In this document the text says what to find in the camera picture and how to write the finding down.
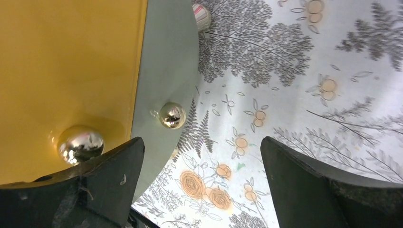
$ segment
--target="gold knob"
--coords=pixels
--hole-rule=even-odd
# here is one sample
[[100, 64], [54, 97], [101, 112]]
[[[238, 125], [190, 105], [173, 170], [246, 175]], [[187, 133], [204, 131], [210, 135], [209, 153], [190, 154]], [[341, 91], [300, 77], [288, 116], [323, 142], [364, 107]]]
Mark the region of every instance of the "gold knob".
[[85, 126], [74, 126], [65, 130], [58, 141], [60, 156], [71, 165], [99, 156], [103, 150], [104, 139], [101, 134]]
[[161, 108], [158, 118], [163, 126], [178, 129], [185, 124], [186, 112], [180, 104], [169, 102]]

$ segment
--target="metallic ball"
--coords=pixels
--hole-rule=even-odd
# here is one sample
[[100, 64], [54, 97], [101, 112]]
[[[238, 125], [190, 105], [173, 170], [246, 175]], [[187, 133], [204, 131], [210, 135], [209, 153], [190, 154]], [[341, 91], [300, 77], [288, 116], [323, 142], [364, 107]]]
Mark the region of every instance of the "metallic ball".
[[104, 139], [101, 134], [85, 126], [71, 127], [59, 138], [58, 152], [71, 165], [99, 156], [103, 150]]
[[162, 107], [158, 118], [163, 126], [178, 129], [185, 124], [186, 112], [179, 104], [169, 102]]

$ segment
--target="gray surface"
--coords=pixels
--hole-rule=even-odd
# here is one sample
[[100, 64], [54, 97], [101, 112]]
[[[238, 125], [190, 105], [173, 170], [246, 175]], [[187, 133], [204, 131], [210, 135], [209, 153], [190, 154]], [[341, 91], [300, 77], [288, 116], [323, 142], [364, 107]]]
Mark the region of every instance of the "gray surface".
[[198, 80], [199, 43], [189, 0], [148, 0], [132, 137], [142, 137], [145, 156], [133, 202], [150, 186], [171, 156], [182, 128], [158, 121], [167, 102], [190, 109]]

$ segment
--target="yellow drawer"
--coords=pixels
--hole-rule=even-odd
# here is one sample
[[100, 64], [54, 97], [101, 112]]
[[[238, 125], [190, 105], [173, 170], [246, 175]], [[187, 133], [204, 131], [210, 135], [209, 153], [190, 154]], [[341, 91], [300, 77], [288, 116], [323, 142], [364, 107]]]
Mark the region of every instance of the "yellow drawer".
[[108, 151], [130, 139], [147, 0], [3, 0], [0, 184], [69, 167], [69, 127], [98, 130]]

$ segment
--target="shiny round knob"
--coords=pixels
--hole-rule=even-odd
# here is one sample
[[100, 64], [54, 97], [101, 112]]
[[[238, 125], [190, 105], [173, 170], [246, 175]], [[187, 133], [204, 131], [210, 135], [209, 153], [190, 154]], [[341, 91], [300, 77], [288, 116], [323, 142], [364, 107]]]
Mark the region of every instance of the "shiny round knob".
[[162, 107], [158, 118], [163, 126], [178, 129], [185, 124], [186, 112], [179, 104], [169, 102]]
[[59, 138], [58, 152], [63, 160], [71, 165], [77, 165], [99, 156], [103, 150], [103, 137], [89, 127], [71, 127], [65, 130]]

